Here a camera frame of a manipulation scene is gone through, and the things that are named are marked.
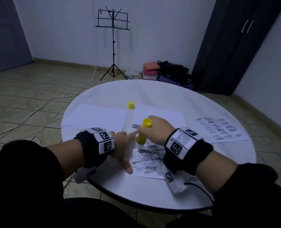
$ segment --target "sheet of paper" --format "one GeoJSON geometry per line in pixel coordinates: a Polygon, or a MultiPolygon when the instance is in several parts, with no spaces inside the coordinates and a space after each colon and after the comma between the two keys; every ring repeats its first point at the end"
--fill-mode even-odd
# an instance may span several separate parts
{"type": "Polygon", "coordinates": [[[164,179],[161,169],[166,151],[163,146],[153,144],[147,139],[144,149],[133,149],[130,163],[133,174],[139,177],[164,179]]]}
{"type": "Polygon", "coordinates": [[[79,105],[61,125],[80,129],[102,127],[108,131],[120,132],[127,116],[127,110],[79,105]]]}
{"type": "Polygon", "coordinates": [[[209,143],[251,140],[240,125],[226,118],[197,118],[192,130],[204,137],[209,143]]]}
{"type": "Polygon", "coordinates": [[[132,120],[133,127],[141,126],[143,119],[150,115],[166,119],[175,128],[185,126],[184,116],[181,112],[151,106],[137,105],[135,107],[134,117],[132,120]]]}

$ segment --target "yellow cap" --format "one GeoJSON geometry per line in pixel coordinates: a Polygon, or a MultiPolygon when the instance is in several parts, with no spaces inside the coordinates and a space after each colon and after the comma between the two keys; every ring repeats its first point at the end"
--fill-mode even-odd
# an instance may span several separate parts
{"type": "Polygon", "coordinates": [[[130,101],[130,102],[128,103],[128,108],[129,108],[129,109],[134,109],[134,102],[130,101]]]}
{"type": "Polygon", "coordinates": [[[145,128],[151,128],[152,127],[152,122],[149,118],[145,118],[143,121],[142,121],[142,124],[141,124],[142,127],[145,127],[145,128]]]}

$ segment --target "hand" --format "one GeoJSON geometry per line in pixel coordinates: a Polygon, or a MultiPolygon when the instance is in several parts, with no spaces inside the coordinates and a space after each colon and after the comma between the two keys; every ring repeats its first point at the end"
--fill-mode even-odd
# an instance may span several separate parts
{"type": "Polygon", "coordinates": [[[153,115],[149,116],[148,118],[151,119],[152,127],[138,127],[137,132],[140,136],[148,138],[153,143],[164,146],[167,138],[173,132],[173,130],[175,130],[175,128],[163,118],[153,115]]]}
{"type": "Polygon", "coordinates": [[[124,131],[118,133],[110,131],[110,134],[112,134],[115,141],[115,150],[110,156],[117,159],[128,174],[133,173],[132,166],[129,162],[129,159],[126,157],[125,151],[130,142],[135,139],[137,131],[134,131],[130,134],[127,134],[127,132],[124,131]]]}

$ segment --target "gray door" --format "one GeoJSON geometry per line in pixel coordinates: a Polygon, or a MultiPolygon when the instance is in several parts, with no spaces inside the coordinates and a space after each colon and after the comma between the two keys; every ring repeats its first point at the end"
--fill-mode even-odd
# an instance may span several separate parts
{"type": "Polygon", "coordinates": [[[0,72],[32,61],[13,0],[0,0],[0,72]]]}

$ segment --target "glue stick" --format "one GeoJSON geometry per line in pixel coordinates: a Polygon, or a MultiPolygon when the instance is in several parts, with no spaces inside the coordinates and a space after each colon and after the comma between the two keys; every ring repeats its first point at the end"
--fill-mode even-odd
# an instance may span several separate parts
{"type": "MultiPolygon", "coordinates": [[[[145,118],[142,121],[141,126],[145,127],[145,128],[151,128],[152,127],[152,122],[151,122],[151,120],[149,118],[145,118]]],[[[138,135],[138,137],[136,138],[136,147],[138,149],[143,149],[144,148],[144,144],[146,143],[146,140],[147,140],[147,138],[144,138],[144,137],[138,135]]]]}

